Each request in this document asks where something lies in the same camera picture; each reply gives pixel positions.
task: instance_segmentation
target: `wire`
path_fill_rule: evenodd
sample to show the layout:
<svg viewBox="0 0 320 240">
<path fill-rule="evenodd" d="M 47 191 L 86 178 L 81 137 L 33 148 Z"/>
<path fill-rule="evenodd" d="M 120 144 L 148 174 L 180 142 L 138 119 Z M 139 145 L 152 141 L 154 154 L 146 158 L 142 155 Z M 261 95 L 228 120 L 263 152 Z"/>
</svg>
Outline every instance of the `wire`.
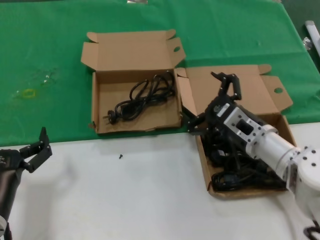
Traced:
<svg viewBox="0 0 320 240">
<path fill-rule="evenodd" d="M 10 230 L 9 222 L 6 225 L 6 228 L 5 228 L 5 231 L 4 231 L 4 234 L 3 234 L 3 239 L 4 240 L 12 240 L 12 233 L 11 233 L 11 230 Z"/>
<path fill-rule="evenodd" d="M 268 171 L 266 163 L 238 150 L 227 131 L 215 126 L 210 129 L 201 140 L 205 155 L 211 163 L 215 167 L 223 168 L 222 172 L 211 176 L 211 185 L 216 192 L 236 191 L 250 187 L 286 189 L 286 183 L 273 171 Z"/>
<path fill-rule="evenodd" d="M 135 97 L 134 91 L 142 86 Z M 166 71 L 163 75 L 155 75 L 151 81 L 148 79 L 136 84 L 130 91 L 129 100 L 119 102 L 114 111 L 109 110 L 104 119 L 109 119 L 111 124 L 115 124 L 119 119 L 123 121 L 132 121 L 136 119 L 145 108 L 156 106 L 165 103 L 169 97 L 176 95 L 175 91 L 175 76 Z"/>
<path fill-rule="evenodd" d="M 306 227 L 303 233 L 309 240 L 318 240 L 318 238 L 313 236 L 313 233 L 320 234 L 320 226 L 316 220 L 314 220 L 313 223 L 315 226 Z"/>
</svg>

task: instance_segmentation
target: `box lid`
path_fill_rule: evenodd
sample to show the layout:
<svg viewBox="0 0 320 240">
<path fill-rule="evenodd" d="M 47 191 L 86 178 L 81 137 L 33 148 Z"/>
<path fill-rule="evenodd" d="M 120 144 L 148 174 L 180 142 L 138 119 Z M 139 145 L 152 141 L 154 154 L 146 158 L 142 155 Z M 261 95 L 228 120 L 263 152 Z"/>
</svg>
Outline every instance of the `box lid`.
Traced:
<svg viewBox="0 0 320 240">
<path fill-rule="evenodd" d="M 195 115 L 204 112 L 218 95 L 221 84 L 211 72 L 223 72 L 239 78 L 242 94 L 242 100 L 237 101 L 239 105 L 256 115 L 279 113 L 293 101 L 277 76 L 264 75 L 270 71 L 268 64 L 178 68 L 182 104 Z M 233 94 L 232 87 L 228 93 Z"/>
<path fill-rule="evenodd" d="M 168 31 L 88 32 L 81 62 L 96 71 L 165 70 L 186 54 L 174 29 Z"/>
</svg>

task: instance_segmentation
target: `white table surface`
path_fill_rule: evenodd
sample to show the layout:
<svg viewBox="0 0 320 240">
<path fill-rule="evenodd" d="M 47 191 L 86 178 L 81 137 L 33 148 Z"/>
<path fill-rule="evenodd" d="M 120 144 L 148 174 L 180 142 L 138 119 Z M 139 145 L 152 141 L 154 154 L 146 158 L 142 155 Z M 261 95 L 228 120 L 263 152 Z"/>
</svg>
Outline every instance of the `white table surface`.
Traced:
<svg viewBox="0 0 320 240">
<path fill-rule="evenodd" d="M 291 129 L 298 145 L 320 148 L 320 123 Z M 300 240 L 312 224 L 288 192 L 210 196 L 186 133 L 51 146 L 41 168 L 23 173 L 13 240 Z"/>
</svg>

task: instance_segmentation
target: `green tablecloth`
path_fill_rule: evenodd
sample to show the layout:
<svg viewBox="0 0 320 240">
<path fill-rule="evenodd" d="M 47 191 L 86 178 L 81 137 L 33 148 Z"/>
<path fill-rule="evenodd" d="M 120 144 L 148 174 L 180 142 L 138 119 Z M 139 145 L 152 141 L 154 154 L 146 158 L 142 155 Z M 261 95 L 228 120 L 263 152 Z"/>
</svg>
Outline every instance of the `green tablecloth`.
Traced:
<svg viewBox="0 0 320 240">
<path fill-rule="evenodd" d="M 320 121 L 320 76 L 285 9 L 259 0 L 0 4 L 0 146 L 95 139 L 87 32 L 176 29 L 184 66 L 271 64 L 294 105 L 289 122 Z M 109 137 L 123 137 L 118 134 Z"/>
</svg>

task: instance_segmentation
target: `cardboard box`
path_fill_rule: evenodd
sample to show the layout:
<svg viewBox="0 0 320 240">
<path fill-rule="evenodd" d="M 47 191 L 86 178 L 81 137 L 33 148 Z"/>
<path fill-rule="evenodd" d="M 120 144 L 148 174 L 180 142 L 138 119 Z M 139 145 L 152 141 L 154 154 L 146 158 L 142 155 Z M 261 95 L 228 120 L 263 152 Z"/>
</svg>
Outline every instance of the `cardboard box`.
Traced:
<svg viewBox="0 0 320 240">
<path fill-rule="evenodd" d="M 280 79 L 276 76 L 264 75 L 271 71 L 270 65 L 233 65 L 178 68 L 178 86 L 182 104 L 193 114 L 205 111 L 208 104 L 217 96 L 221 82 L 211 72 L 236 74 L 240 80 L 242 100 L 239 105 L 258 115 L 261 119 L 278 129 L 279 135 L 296 145 L 286 117 L 281 111 L 293 104 Z M 242 189 L 238 191 L 216 192 L 211 185 L 211 176 L 223 169 L 213 167 L 206 158 L 199 136 L 196 143 L 201 159 L 204 181 L 208 192 L 215 197 L 243 198 L 261 196 L 276 192 L 265 189 Z"/>
<path fill-rule="evenodd" d="M 181 126 L 181 96 L 176 87 L 175 97 L 164 104 L 147 107 L 133 121 L 108 124 L 103 119 L 109 110 L 129 100 L 130 90 L 145 79 L 166 71 L 175 73 L 175 66 L 185 57 L 175 30 L 94 33 L 92 42 L 83 44 L 81 61 L 95 70 L 92 75 L 92 122 L 97 134 L 128 131 L 151 131 Z"/>
</svg>

